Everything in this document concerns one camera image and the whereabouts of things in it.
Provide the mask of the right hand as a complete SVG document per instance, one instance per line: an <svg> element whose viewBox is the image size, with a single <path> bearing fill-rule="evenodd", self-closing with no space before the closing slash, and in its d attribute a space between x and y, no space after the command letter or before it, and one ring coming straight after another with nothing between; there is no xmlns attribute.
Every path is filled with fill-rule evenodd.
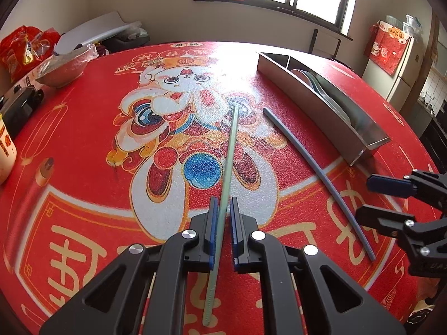
<svg viewBox="0 0 447 335"><path fill-rule="evenodd" d="M439 278L419 277L417 279L417 302L434 303L437 298L439 282Z"/></svg>

